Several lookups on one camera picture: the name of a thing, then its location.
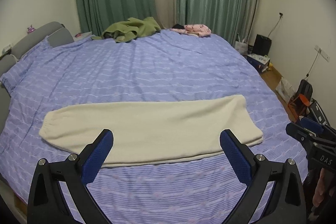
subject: wooden floor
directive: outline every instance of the wooden floor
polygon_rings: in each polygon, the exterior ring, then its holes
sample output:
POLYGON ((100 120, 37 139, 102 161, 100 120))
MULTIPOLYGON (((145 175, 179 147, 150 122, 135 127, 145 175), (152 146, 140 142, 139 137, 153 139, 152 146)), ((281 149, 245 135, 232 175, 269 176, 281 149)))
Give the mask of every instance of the wooden floor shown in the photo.
POLYGON ((282 103, 283 108, 285 108, 289 119, 291 121, 295 121, 292 112, 290 112, 290 110, 289 110, 289 108, 287 106, 287 103, 275 91, 275 88, 277 87, 278 83, 281 80, 281 74, 276 69, 273 69, 271 71, 265 71, 260 76, 265 81, 265 83, 268 85, 268 87, 276 94, 276 96, 278 97, 279 101, 282 103))

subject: purple figurine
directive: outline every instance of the purple figurine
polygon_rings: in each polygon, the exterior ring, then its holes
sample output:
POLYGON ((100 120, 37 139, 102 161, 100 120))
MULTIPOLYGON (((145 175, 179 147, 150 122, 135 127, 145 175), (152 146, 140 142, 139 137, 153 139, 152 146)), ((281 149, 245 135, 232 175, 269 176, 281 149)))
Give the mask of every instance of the purple figurine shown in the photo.
POLYGON ((35 30, 35 28, 33 27, 33 25, 30 25, 30 27, 27 28, 27 29, 28 29, 27 34, 32 33, 35 30))

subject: folded garment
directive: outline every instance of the folded garment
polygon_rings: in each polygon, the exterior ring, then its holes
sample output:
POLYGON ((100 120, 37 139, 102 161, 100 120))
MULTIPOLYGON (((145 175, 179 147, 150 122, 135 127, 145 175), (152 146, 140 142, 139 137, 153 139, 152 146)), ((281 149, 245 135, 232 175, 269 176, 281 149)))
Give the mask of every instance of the folded garment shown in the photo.
POLYGON ((113 23, 102 33, 101 37, 113 38, 116 42, 129 42, 137 37, 153 35, 160 30, 159 24, 153 17, 147 17, 144 20, 131 17, 127 21, 113 23))
POLYGON ((242 95, 215 100, 117 102, 72 105, 47 113, 40 136, 79 154, 104 129, 114 135, 103 167, 182 162, 223 153, 219 136, 231 129, 255 145, 263 133, 251 120, 242 95))
POLYGON ((201 24, 194 24, 194 25, 184 25, 184 29, 171 29, 180 34, 187 34, 187 35, 194 35, 198 37, 205 37, 211 34, 211 30, 201 24))

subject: purple bed sheet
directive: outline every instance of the purple bed sheet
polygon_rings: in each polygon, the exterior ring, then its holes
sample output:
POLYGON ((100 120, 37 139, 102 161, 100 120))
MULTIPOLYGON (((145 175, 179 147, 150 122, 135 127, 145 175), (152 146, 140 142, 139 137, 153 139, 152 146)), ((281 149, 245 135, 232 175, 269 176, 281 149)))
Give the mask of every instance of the purple bed sheet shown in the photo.
MULTIPOLYGON (((263 143, 252 151, 273 161, 293 158, 301 178, 307 175, 305 151, 286 135, 289 119, 276 95, 217 35, 197 38, 163 30, 130 43, 85 38, 56 48, 45 39, 1 80, 12 98, 0 135, 0 173, 25 202, 37 161, 60 161, 69 154, 39 137, 46 113, 84 103, 209 100, 242 94, 264 134, 263 143)), ((259 218, 271 187, 269 183, 252 221, 259 218)), ((63 188, 74 217, 81 220, 63 188)), ((88 189, 114 224, 217 224, 245 185, 222 154, 191 162, 103 168, 88 189)))

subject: black cable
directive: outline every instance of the black cable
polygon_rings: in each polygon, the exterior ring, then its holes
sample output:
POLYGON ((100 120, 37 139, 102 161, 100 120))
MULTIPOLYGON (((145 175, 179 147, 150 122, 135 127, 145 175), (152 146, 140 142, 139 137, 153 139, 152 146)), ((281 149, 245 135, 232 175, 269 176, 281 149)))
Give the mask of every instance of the black cable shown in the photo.
POLYGON ((278 24, 279 24, 279 22, 280 22, 281 19, 282 19, 282 15, 280 15, 280 18, 279 18, 278 22, 276 23, 276 25, 274 26, 274 28, 271 30, 271 32, 269 33, 268 37, 269 37, 269 36, 271 35, 271 33, 277 28, 277 26, 278 26, 278 24))
POLYGON ((311 68, 310 68, 309 72, 308 72, 307 75, 306 75, 305 80, 308 79, 308 77, 309 77, 309 73, 311 72, 311 70, 312 70, 312 68, 313 68, 313 66, 314 66, 314 64, 315 64, 315 62, 316 62, 317 56, 319 56, 320 53, 321 53, 321 50, 319 49, 319 51, 317 52, 317 55, 316 55, 316 57, 315 57, 315 60, 314 60, 313 64, 311 65, 311 68))

